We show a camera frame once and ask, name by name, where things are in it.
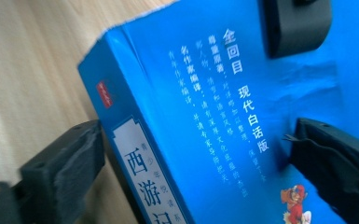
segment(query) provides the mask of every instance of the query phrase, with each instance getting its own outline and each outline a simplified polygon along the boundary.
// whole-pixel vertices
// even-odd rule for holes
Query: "cartoon illustration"
[[[302,185],[295,185],[290,189],[281,190],[281,201],[287,203],[287,211],[283,214],[286,224],[311,224],[311,212],[303,214],[303,201],[307,192]]]

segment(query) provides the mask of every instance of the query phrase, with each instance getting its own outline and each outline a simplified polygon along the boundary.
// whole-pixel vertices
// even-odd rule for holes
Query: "wooden table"
[[[66,130],[97,119],[77,65],[102,31],[171,0],[0,0],[0,181]],[[136,223],[109,163],[79,223]]]

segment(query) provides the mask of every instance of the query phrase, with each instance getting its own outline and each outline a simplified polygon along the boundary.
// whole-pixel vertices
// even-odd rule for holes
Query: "blue book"
[[[323,45],[277,60],[260,11],[175,2],[107,30],[79,65],[147,223],[344,223],[282,139],[299,117],[359,136],[359,4],[333,4]]]

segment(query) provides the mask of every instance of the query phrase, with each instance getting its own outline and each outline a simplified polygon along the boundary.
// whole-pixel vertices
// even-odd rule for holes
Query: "white label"
[[[157,224],[186,223],[141,125],[130,119],[113,134],[149,221]]]

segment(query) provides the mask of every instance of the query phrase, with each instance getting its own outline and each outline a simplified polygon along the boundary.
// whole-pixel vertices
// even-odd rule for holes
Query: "red stamp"
[[[107,90],[106,85],[104,84],[103,81],[97,84],[97,90],[98,93],[100,93],[100,97],[104,103],[104,106],[106,108],[112,106],[113,105],[112,97],[110,96],[109,91]]]

